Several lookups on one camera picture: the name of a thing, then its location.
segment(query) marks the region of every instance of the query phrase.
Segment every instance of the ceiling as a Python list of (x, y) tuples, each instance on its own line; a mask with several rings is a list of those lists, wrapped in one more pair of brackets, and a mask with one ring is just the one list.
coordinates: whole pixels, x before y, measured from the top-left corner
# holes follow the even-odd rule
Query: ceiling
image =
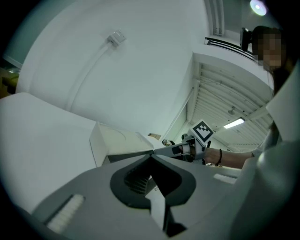
[(224, 27), (223, 34), (229, 38), (232, 34), (229, 36), (227, 31), (239, 34), (242, 27), (249, 30), (259, 25), (281, 28), (269, 12), (265, 16), (257, 15), (250, 7), (250, 0), (205, 0), (205, 5), (211, 29)]
[[(194, 78), (197, 101), (192, 106), (191, 124), (204, 119), (216, 131), (214, 138), (233, 151), (255, 149), (272, 123), (265, 109), (272, 96), (271, 89), (262, 81), (249, 82), (207, 64), (199, 64)], [(232, 107), (233, 115), (228, 112)], [(239, 117), (246, 122), (230, 129), (223, 127)]]

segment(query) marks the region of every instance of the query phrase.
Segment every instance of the gray surface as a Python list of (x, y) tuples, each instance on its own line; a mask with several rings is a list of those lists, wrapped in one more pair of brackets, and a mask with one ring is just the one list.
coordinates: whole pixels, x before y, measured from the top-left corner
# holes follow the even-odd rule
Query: gray surface
[(127, 207), (110, 189), (113, 173), (139, 159), (138, 156), (87, 171), (46, 198), (33, 216), (45, 222), (72, 194), (86, 199), (63, 235), (73, 240), (165, 239), (166, 235), (150, 216), (149, 210)]
[(196, 189), (188, 202), (171, 208), (175, 221), (185, 227), (190, 227), (205, 218), (233, 188), (234, 185), (213, 178), (216, 173), (233, 177), (240, 174), (240, 171), (235, 169), (192, 164), (161, 155), (158, 157), (192, 173), (196, 179)]
[[(166, 156), (162, 160), (189, 171), (196, 190), (186, 204), (171, 207), (174, 220), (187, 230), (173, 239), (250, 239), (287, 203), (300, 173), (300, 141), (282, 143), (259, 158), (248, 159), (242, 171), (195, 165)], [(86, 197), (64, 236), (71, 239), (166, 239), (148, 210), (128, 208), (112, 194), (112, 174), (143, 156), (89, 170), (48, 197), (34, 212), (44, 222), (72, 194)], [(214, 174), (237, 177), (234, 185)]]
[(110, 160), (109, 160), (108, 156), (106, 156), (106, 157), (104, 158), (104, 161), (103, 161), (103, 164), (102, 164), (102, 166), (103, 166), (103, 165), (110, 164), (110, 163), (111, 163), (111, 162), (110, 162)]
[(252, 238), (291, 196), (300, 170), (299, 146), (300, 141), (282, 143), (267, 150), (259, 159), (248, 159), (226, 197), (205, 219), (174, 239)]
[(107, 156), (110, 163), (118, 162), (127, 158), (133, 158), (140, 155), (146, 155), (153, 153), (153, 150), (150, 151), (142, 151), (142, 152), (134, 152), (134, 153), (128, 153), (128, 154), (119, 154), (119, 155), (110, 155)]

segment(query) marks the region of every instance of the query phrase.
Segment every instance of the white wall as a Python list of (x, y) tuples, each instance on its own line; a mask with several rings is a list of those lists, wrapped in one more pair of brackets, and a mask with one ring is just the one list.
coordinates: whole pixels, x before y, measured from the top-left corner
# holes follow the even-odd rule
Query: white wall
[(173, 142), (175, 142), (175, 139), (186, 120), (187, 120), (187, 107), (185, 107), (182, 110), (181, 114), (178, 116), (177, 120), (171, 127), (170, 131), (165, 136), (165, 139), (172, 140)]
[[(26, 84), (19, 83), (17, 90), (64, 108), (83, 66), (110, 33), (121, 29), (126, 41), (96, 62), (71, 111), (118, 128), (163, 135), (190, 91), (190, 83), (184, 81), (190, 75), (192, 58), (187, 8), (195, 3), (111, 0), (93, 5), (89, 1), (90, 6), (72, 4), (34, 43), (19, 79)], [(197, 36), (204, 39), (201, 25)]]
[(192, 44), (204, 44), (210, 36), (209, 21), (204, 0), (182, 0), (186, 11), (187, 28)]
[(179, 131), (179, 133), (177, 134), (174, 143), (179, 144), (181, 143), (181, 136), (184, 133), (188, 133), (188, 130), (192, 127), (192, 124), (190, 124), (188, 121), (186, 121), (184, 123), (184, 125), (182, 126), (181, 130)]
[(75, 0), (43, 0), (28, 14), (16, 30), (3, 58), (22, 67), (29, 49), (44, 27)]

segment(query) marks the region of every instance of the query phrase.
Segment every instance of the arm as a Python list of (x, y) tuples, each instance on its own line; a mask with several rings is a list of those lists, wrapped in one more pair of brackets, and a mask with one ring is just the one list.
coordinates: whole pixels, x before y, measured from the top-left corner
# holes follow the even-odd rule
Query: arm
[[(222, 151), (222, 166), (242, 168), (248, 158), (252, 158), (252, 152), (228, 152)], [(206, 163), (216, 164), (220, 159), (220, 150), (214, 148), (206, 148), (204, 159)]]

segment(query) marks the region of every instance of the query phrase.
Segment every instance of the black wristband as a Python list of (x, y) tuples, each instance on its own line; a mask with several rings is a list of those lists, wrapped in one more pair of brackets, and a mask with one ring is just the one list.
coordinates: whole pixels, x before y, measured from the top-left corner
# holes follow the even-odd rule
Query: black wristband
[(206, 165), (205, 159), (202, 158), (202, 165)]
[(222, 160), (222, 150), (220, 149), (220, 159), (218, 160), (218, 162), (215, 164), (215, 166), (218, 166), (221, 163)]

